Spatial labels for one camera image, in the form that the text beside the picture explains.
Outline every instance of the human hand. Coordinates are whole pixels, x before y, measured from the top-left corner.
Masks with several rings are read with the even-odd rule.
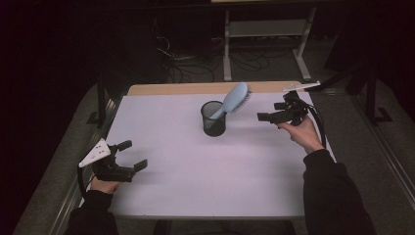
[[[106,194],[112,194],[119,187],[121,182],[99,180],[92,175],[91,190],[98,190]]]
[[[277,123],[276,125],[287,130],[291,135],[291,139],[303,146],[306,153],[310,154],[314,151],[324,149],[315,130],[314,122],[309,116],[305,116],[302,123],[298,126],[293,126],[285,122]]]

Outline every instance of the white table surface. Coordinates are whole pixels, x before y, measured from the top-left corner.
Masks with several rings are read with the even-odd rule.
[[[200,108],[225,94],[125,96],[107,143],[131,140],[116,162],[133,167],[147,159],[149,166],[121,185],[110,211],[152,218],[303,216],[305,151],[285,130],[256,117],[274,113],[284,94],[252,94],[227,115],[219,137],[203,132]],[[299,95],[312,104],[308,93]]]

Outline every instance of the wooden table edge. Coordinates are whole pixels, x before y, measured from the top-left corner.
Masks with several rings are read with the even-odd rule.
[[[226,94],[237,82],[173,83],[132,85],[127,96],[180,95],[180,94]],[[290,85],[300,85],[299,81],[251,81],[247,82],[253,93],[283,92]]]

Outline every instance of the black sleeve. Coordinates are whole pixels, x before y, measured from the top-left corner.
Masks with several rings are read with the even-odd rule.
[[[69,226],[65,235],[118,234],[115,217],[107,211],[112,199],[112,194],[89,190],[82,207],[70,213]]]
[[[376,234],[344,164],[336,164],[327,150],[309,154],[304,163],[304,212],[310,235]]]

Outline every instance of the pen holder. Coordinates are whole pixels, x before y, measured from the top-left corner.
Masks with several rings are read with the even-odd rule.
[[[224,112],[219,118],[211,119],[210,117],[216,113],[222,106],[222,102],[209,101],[201,108],[202,118],[204,122],[204,132],[206,135],[216,137],[223,134],[226,130],[226,113]]]

